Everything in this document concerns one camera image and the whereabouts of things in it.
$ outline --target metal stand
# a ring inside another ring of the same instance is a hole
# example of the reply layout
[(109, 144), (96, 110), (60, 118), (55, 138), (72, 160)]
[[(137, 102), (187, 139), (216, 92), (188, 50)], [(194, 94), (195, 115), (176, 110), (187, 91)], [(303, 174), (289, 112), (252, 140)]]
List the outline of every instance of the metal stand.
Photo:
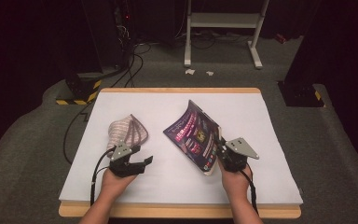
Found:
[(249, 50), (257, 69), (263, 67), (255, 45), (266, 17), (269, 0), (265, 0), (260, 13), (192, 13), (191, 0), (188, 0), (185, 67), (191, 65), (191, 27), (222, 27), (222, 28), (254, 28), (255, 34), (252, 41), (248, 41)]

